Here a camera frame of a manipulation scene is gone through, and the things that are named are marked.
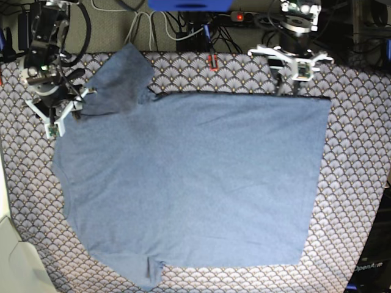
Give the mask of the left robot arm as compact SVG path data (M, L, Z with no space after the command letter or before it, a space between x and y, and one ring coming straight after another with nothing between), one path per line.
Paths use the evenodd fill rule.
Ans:
M309 50L310 34L318 31L321 1L280 1L282 20L279 22L279 46L276 57L285 62L298 59L302 63L316 64Z

